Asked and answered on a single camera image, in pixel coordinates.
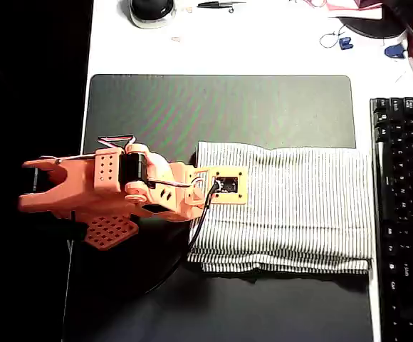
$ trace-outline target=striped cloth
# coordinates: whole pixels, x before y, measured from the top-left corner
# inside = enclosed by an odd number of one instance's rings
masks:
[[[208,272],[366,273],[374,232],[370,163],[353,149],[199,142],[199,167],[249,168],[248,203],[213,204],[188,260]]]

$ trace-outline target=orange 3d printed part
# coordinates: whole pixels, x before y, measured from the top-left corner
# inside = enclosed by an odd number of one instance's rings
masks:
[[[113,144],[129,140],[124,148]],[[221,175],[234,182],[230,193],[220,193],[211,203],[246,203],[247,169],[243,167],[195,168],[183,162],[168,163],[148,147],[134,144],[133,136],[99,138],[107,148],[73,157],[43,156],[23,167],[48,173],[54,187],[46,192],[21,195],[24,212],[52,212],[57,218],[88,225],[85,241],[105,250],[138,233],[130,215],[158,216],[181,222],[202,215],[204,194],[199,183],[206,173],[208,185]]]

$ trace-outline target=black mouse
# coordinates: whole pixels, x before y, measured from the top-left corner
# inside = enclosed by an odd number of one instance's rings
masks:
[[[134,24],[142,29],[155,29],[168,24],[175,15],[174,0],[129,0]]]

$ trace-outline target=scissors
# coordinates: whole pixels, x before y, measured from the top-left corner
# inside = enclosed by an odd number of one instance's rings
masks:
[[[245,1],[231,1],[231,2],[220,2],[220,1],[209,1],[202,2],[197,5],[200,9],[229,9],[229,13],[234,12],[234,4],[245,4]]]

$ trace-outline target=dark gray mat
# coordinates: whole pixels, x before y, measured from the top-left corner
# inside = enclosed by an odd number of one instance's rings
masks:
[[[355,147],[350,82],[340,76],[95,76],[84,152],[133,133],[169,160],[197,141],[267,148]],[[185,244],[183,225],[140,222],[107,252],[73,249],[67,341],[371,341],[367,276],[255,281],[179,269],[151,287]]]

